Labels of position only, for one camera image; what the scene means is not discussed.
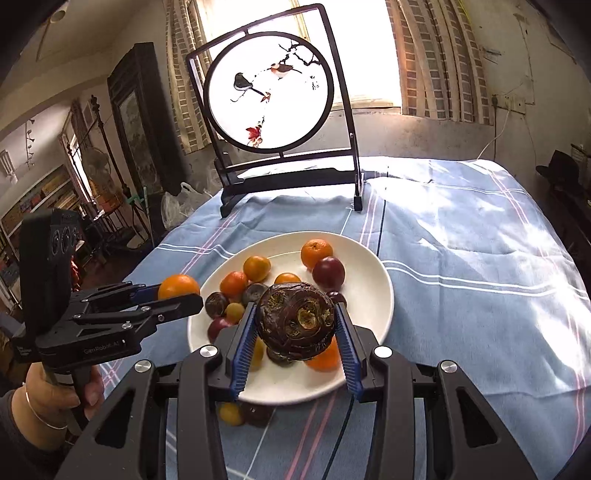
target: bracelet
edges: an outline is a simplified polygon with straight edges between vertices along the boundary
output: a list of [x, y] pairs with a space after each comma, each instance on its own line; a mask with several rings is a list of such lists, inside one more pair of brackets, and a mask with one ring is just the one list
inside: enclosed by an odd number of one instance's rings
[[23, 383], [22, 386], [25, 388], [25, 397], [27, 398], [27, 403], [29, 405], [29, 408], [33, 412], [33, 415], [35, 415], [37, 417], [37, 420], [39, 420], [42, 424], [48, 426], [49, 428], [51, 428], [53, 430], [65, 430], [66, 428], [68, 428], [68, 425], [66, 425], [64, 427], [56, 427], [55, 425], [51, 425], [50, 423], [47, 423], [45, 420], [43, 420], [37, 414], [37, 412], [33, 409], [32, 405], [31, 405], [31, 401], [29, 400], [29, 392], [27, 391], [27, 384], [26, 383]]

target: tree branch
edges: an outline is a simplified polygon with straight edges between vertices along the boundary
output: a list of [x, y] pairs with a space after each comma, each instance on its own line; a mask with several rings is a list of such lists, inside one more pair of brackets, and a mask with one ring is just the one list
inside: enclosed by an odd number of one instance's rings
[[279, 47], [282, 50], [285, 50], [287, 52], [287, 55], [285, 55], [285, 58], [283, 60], [281, 60], [279, 63], [285, 64], [285, 62], [289, 59], [290, 55], [293, 55], [300, 62], [302, 62], [306, 67], [309, 67], [313, 63], [316, 63], [317, 65], [321, 65], [322, 66], [322, 64], [320, 63], [320, 61], [315, 58], [314, 54], [312, 54], [312, 58], [311, 58], [310, 61], [305, 61], [303, 58], [301, 58], [297, 54], [297, 47], [305, 47], [305, 45], [302, 45], [301, 43], [294, 43], [294, 41], [291, 40], [291, 39], [290, 39], [290, 41], [291, 41], [291, 46], [289, 48], [285, 48], [281, 44], [279, 45]]

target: taro root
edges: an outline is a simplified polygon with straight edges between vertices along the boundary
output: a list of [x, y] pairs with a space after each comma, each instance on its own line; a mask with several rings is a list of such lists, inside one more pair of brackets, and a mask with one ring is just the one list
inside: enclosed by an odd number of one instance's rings
[[307, 283], [273, 285], [256, 310], [259, 337], [286, 360], [308, 360], [323, 352], [335, 333], [335, 306]]

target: table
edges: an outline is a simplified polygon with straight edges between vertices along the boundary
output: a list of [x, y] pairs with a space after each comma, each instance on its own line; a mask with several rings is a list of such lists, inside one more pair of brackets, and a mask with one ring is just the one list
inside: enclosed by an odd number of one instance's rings
[[[327, 162], [338, 168], [344, 161]], [[319, 230], [353, 238], [376, 252], [394, 285], [384, 343], [413, 362], [457, 361], [538, 478], [554, 478], [589, 427], [591, 411], [591, 304], [570, 255], [531, 196], [493, 162], [376, 157], [362, 159], [362, 169], [362, 212], [350, 204], [353, 186], [252, 194], [226, 219], [219, 216], [218, 194], [127, 280], [154, 284], [181, 272], [203, 284], [233, 254], [279, 233]], [[253, 170], [247, 175], [261, 172]], [[139, 355], [102, 365], [107, 392], [139, 359], [181, 361], [189, 353], [186, 329], [185, 320], [161, 325]], [[416, 407], [417, 477], [424, 478], [424, 422]], [[169, 478], [176, 477], [175, 415], [172, 403]], [[264, 429], [221, 424], [229, 477], [361, 480], [373, 421], [374, 406], [354, 403], [340, 388], [276, 408]]]

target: silver screw head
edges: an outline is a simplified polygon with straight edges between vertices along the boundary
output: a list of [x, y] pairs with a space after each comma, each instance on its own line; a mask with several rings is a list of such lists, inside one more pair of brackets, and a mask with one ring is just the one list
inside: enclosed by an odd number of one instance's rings
[[452, 374], [457, 371], [457, 365], [451, 360], [444, 360], [441, 362], [441, 370], [447, 374]]
[[152, 364], [150, 363], [150, 360], [140, 360], [134, 366], [135, 371], [141, 374], [150, 370], [151, 367]]
[[392, 356], [392, 349], [385, 345], [380, 345], [374, 348], [374, 354], [380, 358], [388, 358], [389, 356]]
[[201, 356], [204, 356], [205, 358], [215, 356], [215, 355], [217, 355], [217, 347], [215, 347], [213, 345], [202, 346], [201, 350], [199, 350], [199, 354]]

